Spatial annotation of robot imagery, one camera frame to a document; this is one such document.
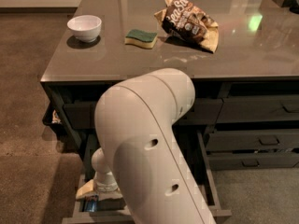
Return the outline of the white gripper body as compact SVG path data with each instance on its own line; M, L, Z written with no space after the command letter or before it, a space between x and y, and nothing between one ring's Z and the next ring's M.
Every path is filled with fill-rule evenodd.
M96 173L93 182L97 192L112 192L118 188L118 184L112 173Z

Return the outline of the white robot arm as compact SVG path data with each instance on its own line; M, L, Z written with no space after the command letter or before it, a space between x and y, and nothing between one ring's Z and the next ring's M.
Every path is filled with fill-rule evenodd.
M102 94L95 130L127 208L91 215L95 224L216 224L172 130L194 100L191 79L173 68Z

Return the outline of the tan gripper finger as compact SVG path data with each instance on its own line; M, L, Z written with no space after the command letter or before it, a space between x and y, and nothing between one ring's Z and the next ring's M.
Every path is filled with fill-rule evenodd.
M77 190L76 199L82 200L96 194L94 181L91 179Z
M99 198L98 198L98 200L100 202L120 200L120 199L122 199L122 194L121 194L121 191L119 189L116 189L116 190L111 191L111 192L101 192L99 194Z

